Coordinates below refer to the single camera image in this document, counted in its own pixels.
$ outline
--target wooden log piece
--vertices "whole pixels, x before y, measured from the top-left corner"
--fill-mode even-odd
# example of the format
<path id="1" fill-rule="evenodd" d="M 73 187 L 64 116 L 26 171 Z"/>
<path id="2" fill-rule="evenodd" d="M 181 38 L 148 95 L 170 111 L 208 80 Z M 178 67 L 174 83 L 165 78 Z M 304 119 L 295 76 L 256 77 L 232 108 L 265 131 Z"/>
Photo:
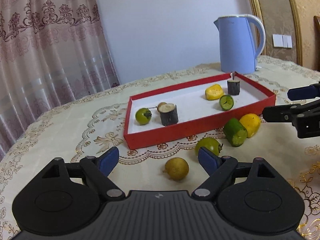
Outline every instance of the wooden log piece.
<path id="1" fill-rule="evenodd" d="M 163 126 L 176 124 L 179 121 L 177 106 L 175 104 L 162 104 L 159 106 L 158 111 Z"/>
<path id="2" fill-rule="evenodd" d="M 228 84 L 228 94 L 232 96 L 237 96 L 240 94 L 240 80 L 227 80 Z"/>

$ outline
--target tomato stem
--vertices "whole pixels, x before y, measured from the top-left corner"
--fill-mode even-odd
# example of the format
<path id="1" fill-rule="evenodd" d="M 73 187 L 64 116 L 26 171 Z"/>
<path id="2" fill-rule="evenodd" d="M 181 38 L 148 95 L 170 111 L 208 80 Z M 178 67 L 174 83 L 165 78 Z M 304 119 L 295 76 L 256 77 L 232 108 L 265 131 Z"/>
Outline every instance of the tomato stem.
<path id="1" fill-rule="evenodd" d="M 218 146 L 219 153 L 220 153 L 221 150 L 222 150 L 222 146 L 223 146 L 223 143 L 222 143 L 222 144 L 219 144 L 219 146 Z"/>
<path id="2" fill-rule="evenodd" d="M 151 117 L 151 116 L 152 116 L 151 112 L 145 112 L 143 115 L 144 115 L 145 117 Z"/>

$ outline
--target wall switch panel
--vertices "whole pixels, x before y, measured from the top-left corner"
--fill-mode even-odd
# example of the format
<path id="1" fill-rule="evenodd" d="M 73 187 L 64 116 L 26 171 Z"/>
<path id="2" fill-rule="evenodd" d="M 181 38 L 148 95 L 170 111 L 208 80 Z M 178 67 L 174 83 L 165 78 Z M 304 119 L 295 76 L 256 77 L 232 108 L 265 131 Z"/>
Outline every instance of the wall switch panel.
<path id="1" fill-rule="evenodd" d="M 275 48 L 283 48 L 283 38 L 281 34 L 273 34 L 272 40 Z"/>

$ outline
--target sheer curtain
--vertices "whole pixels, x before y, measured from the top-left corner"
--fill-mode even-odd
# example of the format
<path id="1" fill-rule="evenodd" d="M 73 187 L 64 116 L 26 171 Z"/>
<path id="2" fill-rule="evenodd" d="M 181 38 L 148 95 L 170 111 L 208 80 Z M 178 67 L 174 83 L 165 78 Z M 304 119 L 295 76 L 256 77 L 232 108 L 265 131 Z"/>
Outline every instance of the sheer curtain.
<path id="1" fill-rule="evenodd" d="M 0 0 L 0 160 L 43 112 L 118 83 L 96 0 Z"/>

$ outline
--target kettle lid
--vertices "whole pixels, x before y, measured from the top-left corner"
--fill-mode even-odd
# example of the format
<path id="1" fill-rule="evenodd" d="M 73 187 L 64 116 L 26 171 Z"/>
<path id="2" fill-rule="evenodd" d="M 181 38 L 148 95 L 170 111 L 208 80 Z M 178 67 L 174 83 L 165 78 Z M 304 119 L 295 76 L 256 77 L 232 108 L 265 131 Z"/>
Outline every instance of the kettle lid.
<path id="1" fill-rule="evenodd" d="M 229 15 L 223 15 L 220 16 L 219 18 L 227 18 L 227 17 L 246 17 L 247 14 L 229 14 Z"/>

